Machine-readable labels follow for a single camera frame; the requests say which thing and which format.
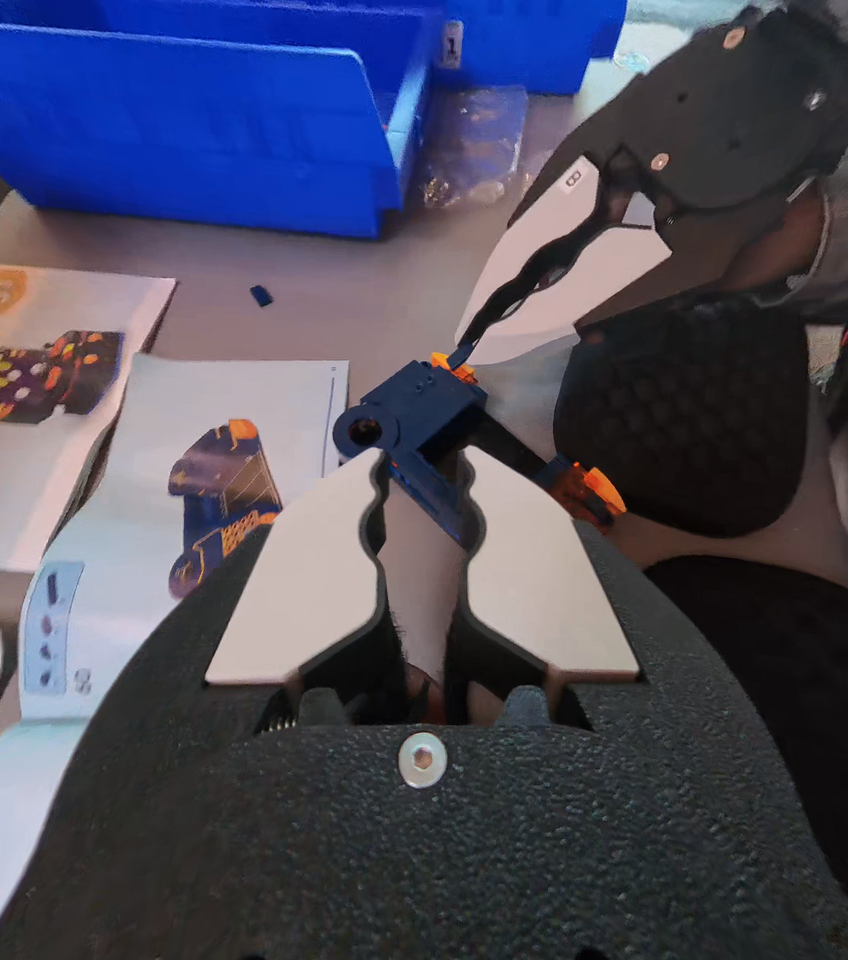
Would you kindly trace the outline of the blue orange brick model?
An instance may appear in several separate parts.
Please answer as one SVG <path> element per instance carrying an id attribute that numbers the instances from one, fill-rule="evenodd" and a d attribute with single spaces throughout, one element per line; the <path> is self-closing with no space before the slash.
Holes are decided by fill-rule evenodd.
<path id="1" fill-rule="evenodd" d="M 456 354 L 408 363 L 347 409 L 334 424 L 346 460 L 382 450 L 390 477 L 460 547 L 476 542 L 465 507 L 459 452 L 476 447 L 540 486 L 576 520 L 600 530 L 626 512 L 621 495 L 597 468 L 562 455 L 545 461 L 486 410 L 487 393 Z"/>

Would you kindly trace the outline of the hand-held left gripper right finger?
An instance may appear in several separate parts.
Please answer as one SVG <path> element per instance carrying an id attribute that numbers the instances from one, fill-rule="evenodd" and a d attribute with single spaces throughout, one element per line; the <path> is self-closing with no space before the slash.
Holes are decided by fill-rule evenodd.
<path id="1" fill-rule="evenodd" d="M 461 452 L 472 535 L 457 598 L 457 678 L 505 701 L 570 685 L 632 684 L 641 668 L 571 515 L 482 449 Z"/>

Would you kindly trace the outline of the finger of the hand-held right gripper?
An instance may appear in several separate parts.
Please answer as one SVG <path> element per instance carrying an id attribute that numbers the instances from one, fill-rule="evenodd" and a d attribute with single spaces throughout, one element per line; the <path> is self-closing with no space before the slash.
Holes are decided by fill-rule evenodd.
<path id="1" fill-rule="evenodd" d="M 653 204 L 638 193 L 624 203 L 622 222 L 606 223 L 550 285 L 490 327 L 474 346 L 476 366 L 515 359 L 570 335 L 574 324 L 670 257 L 652 224 Z"/>
<path id="2" fill-rule="evenodd" d="M 580 156 L 513 220 L 478 278 L 455 336 L 458 347 L 476 345 L 566 262 L 598 206 L 598 192 L 598 169 Z"/>

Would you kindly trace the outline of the black bumpy cushion pad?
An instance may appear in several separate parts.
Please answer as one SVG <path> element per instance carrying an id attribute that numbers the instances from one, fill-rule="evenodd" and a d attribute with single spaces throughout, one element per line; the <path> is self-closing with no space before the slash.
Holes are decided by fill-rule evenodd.
<path id="1" fill-rule="evenodd" d="M 805 323 L 733 295 L 587 329 L 553 416 L 557 452 L 600 469 L 631 512 L 729 538 L 776 522 L 803 473 Z"/>

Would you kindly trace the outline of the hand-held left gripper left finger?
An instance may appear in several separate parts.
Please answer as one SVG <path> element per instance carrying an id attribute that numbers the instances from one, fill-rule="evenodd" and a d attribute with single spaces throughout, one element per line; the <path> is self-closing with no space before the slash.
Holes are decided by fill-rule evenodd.
<path id="1" fill-rule="evenodd" d="M 394 695 L 387 474 L 371 448 L 280 514 L 206 670 L 210 689 L 330 689 L 345 705 Z"/>

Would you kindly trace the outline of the blue plastic bin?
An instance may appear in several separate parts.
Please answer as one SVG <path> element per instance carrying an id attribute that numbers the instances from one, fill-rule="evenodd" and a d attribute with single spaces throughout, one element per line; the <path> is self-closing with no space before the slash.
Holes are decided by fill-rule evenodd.
<path id="1" fill-rule="evenodd" d="M 376 238 L 440 4 L 0 1 L 0 177 L 36 208 Z"/>
<path id="2" fill-rule="evenodd" d="M 626 1 L 448 1 L 434 68 L 453 89 L 573 96 L 615 52 Z"/>

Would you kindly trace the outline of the crumpled clear plastic wrap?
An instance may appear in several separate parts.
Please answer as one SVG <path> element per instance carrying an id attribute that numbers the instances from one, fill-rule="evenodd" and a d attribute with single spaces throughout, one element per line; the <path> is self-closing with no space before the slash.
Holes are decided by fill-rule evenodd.
<path id="1" fill-rule="evenodd" d="M 486 209 L 517 175 L 528 111 L 521 86 L 437 90 L 411 194 L 423 210 Z"/>

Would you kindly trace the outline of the person's right hand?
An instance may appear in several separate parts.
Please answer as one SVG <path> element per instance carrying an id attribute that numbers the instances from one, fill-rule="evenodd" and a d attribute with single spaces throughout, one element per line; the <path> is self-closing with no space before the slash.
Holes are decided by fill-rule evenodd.
<path id="1" fill-rule="evenodd" d="M 755 294 L 772 300 L 788 294 L 788 281 L 813 266 L 825 233 L 825 200 L 812 183 L 789 203 L 773 229 L 745 246 L 721 278 L 727 294 Z"/>

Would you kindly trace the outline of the instruction booklet arcade machine cover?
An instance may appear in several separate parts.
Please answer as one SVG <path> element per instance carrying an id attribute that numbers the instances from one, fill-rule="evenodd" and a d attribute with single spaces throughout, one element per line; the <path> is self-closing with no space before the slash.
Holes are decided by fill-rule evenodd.
<path id="1" fill-rule="evenodd" d="M 0 265 L 0 571 L 36 569 L 177 284 Z"/>

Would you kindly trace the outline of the open instruction booklet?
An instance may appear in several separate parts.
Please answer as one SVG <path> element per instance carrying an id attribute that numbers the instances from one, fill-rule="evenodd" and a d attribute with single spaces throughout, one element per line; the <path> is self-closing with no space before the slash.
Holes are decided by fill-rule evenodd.
<path id="1" fill-rule="evenodd" d="M 335 470 L 345 361 L 139 355 L 102 479 L 22 604 L 22 719 L 0 734 L 0 914 L 119 673 L 252 533 Z"/>

